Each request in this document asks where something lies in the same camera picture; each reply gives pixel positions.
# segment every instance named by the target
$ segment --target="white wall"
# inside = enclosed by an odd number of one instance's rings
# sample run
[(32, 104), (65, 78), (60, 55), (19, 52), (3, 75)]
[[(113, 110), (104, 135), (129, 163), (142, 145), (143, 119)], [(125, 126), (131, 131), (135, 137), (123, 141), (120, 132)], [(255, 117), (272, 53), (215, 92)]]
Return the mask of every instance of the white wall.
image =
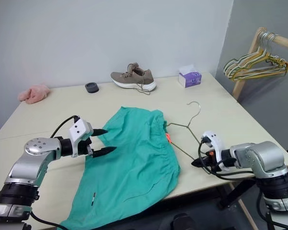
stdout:
[(216, 72), (233, 0), (0, 0), (0, 127), (18, 92), (110, 81), (137, 61), (156, 77)]

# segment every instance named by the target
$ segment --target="beige sneaker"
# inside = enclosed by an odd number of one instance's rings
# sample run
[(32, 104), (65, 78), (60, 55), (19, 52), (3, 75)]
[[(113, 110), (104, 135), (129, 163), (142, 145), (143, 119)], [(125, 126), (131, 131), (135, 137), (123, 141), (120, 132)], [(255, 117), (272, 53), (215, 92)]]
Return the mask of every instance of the beige sneaker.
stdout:
[(138, 63), (128, 65), (128, 72), (112, 72), (111, 78), (115, 84), (126, 89), (138, 89), (146, 92), (156, 87), (152, 72), (139, 68)]

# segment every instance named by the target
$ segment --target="purple tissue box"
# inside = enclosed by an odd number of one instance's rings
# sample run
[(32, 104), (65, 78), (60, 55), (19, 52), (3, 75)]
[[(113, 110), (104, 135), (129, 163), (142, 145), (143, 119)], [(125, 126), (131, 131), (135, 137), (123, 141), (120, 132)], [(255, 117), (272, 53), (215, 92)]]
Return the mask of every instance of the purple tissue box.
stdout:
[(190, 86), (199, 85), (201, 83), (202, 75), (199, 72), (191, 72), (183, 75), (179, 73), (178, 81), (179, 83), (188, 88)]

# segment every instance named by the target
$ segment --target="pink towel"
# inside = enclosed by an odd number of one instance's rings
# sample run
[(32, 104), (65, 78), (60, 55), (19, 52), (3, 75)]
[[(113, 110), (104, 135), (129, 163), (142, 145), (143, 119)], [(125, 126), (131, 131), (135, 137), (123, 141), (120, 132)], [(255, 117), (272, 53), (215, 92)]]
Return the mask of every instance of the pink towel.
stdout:
[(18, 100), (33, 104), (46, 98), (49, 92), (50, 89), (46, 85), (32, 85), (27, 91), (18, 94)]

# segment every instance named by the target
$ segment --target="white table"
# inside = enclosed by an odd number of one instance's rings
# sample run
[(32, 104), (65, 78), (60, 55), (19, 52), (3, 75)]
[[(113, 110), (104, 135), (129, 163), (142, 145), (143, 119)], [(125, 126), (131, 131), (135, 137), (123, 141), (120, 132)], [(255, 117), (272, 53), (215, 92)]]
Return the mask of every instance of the white table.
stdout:
[[(226, 147), (244, 142), (272, 141), (279, 145), (235, 99), (211, 76), (204, 73), (200, 85), (183, 88), (177, 77), (156, 79), (158, 88), (150, 96), (136, 90), (121, 89), (113, 83), (99, 84), (100, 91), (88, 94), (84, 86), (53, 89), (48, 98), (36, 104), (21, 103), (0, 130), (0, 189), (13, 163), (23, 153), (23, 145), (31, 138), (49, 137), (61, 121), (71, 115), (80, 115), (101, 128), (121, 106), (159, 109), (168, 122), (187, 124), (197, 113), (196, 104), (201, 104), (201, 113), (193, 120), (191, 129), (197, 137), (204, 131), (215, 131)], [(66, 137), (71, 123), (64, 126), (58, 135)], [(198, 144), (183, 127), (169, 126), (168, 132), (175, 144), (196, 158)], [(95, 148), (102, 143), (94, 138)], [(181, 172), (177, 187), (167, 198), (181, 196), (218, 186), (226, 181), (206, 174), (191, 166), (191, 159), (174, 147)], [(285, 164), (288, 153), (284, 150)], [(84, 157), (63, 157), (49, 165), (42, 183), (40, 200), (33, 204), (35, 214), (42, 219), (60, 222), (67, 218), (72, 199), (84, 170)], [(27, 221), (33, 229), (46, 225), (31, 218)]]

